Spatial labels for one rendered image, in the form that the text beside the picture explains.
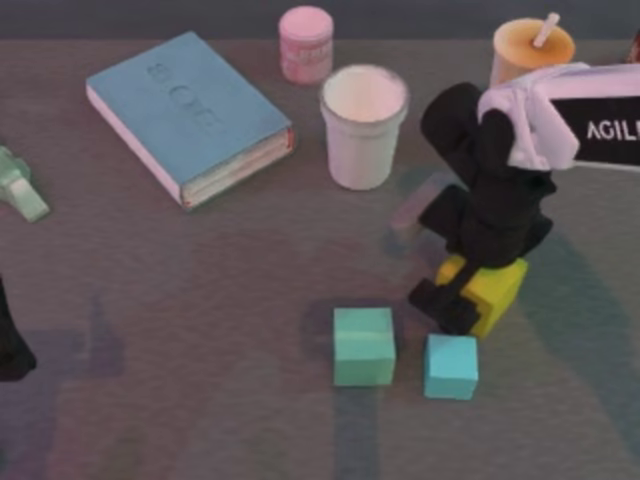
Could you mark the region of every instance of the cup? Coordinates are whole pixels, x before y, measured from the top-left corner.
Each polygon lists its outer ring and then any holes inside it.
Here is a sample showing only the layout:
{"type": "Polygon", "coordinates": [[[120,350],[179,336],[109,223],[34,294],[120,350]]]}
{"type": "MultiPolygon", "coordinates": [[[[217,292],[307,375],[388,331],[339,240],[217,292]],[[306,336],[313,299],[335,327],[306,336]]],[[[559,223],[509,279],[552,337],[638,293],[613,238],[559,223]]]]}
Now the cup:
{"type": "Polygon", "coordinates": [[[371,190],[391,174],[409,91],[395,73],[351,65],[322,85],[320,108],[327,131],[329,172],[338,185],[371,190]]]}
{"type": "Polygon", "coordinates": [[[333,19],[318,7],[288,10],[278,24],[280,67],[298,85],[324,81],[333,70],[333,19]]]}
{"type": "Polygon", "coordinates": [[[540,48],[533,46],[544,21],[521,18],[504,23],[493,35],[490,86],[509,82],[543,67],[571,62],[576,46],[562,28],[555,26],[540,48]]]}

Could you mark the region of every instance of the cup with straw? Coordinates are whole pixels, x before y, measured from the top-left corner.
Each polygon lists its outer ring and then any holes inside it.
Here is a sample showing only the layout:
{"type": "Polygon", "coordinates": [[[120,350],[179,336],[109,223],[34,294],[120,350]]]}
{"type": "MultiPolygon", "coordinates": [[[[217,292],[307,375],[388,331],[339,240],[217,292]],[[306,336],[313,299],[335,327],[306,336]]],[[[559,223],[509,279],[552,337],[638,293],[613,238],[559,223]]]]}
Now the cup with straw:
{"type": "Polygon", "coordinates": [[[501,25],[493,36],[490,86],[495,87],[543,67],[571,62],[576,46],[558,26],[560,15],[546,20],[521,18],[501,25]]]}

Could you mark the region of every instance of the blue book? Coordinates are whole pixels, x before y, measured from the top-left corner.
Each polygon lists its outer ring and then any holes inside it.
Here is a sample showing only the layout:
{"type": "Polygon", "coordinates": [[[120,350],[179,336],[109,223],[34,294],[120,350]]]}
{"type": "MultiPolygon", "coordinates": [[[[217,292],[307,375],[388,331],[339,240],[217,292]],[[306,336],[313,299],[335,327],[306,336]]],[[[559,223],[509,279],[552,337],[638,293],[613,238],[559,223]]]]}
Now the blue book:
{"type": "Polygon", "coordinates": [[[186,210],[294,147],[291,121],[193,32],[90,77],[87,96],[186,210]]]}

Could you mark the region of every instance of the black label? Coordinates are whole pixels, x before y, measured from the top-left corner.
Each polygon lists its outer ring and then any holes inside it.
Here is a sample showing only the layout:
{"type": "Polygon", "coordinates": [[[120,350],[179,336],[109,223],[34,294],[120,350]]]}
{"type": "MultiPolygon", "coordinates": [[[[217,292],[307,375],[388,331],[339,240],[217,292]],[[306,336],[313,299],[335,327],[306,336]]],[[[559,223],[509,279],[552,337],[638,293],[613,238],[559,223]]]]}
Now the black label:
{"type": "Polygon", "coordinates": [[[640,97],[552,103],[580,141],[575,160],[640,168],[640,97]]]}

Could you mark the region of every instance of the straw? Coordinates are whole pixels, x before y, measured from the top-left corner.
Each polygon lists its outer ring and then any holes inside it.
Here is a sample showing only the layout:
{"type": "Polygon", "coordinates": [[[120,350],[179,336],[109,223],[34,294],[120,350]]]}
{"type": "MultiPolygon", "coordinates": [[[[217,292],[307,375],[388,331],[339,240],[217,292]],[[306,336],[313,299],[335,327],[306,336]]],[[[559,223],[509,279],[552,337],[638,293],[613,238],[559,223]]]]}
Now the straw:
{"type": "Polygon", "coordinates": [[[547,41],[547,38],[551,34],[551,31],[555,28],[559,21],[560,15],[558,15],[557,13],[549,14],[544,24],[542,25],[542,28],[540,28],[538,35],[536,35],[536,38],[533,40],[533,46],[535,48],[542,48],[544,42],[547,41]]]}

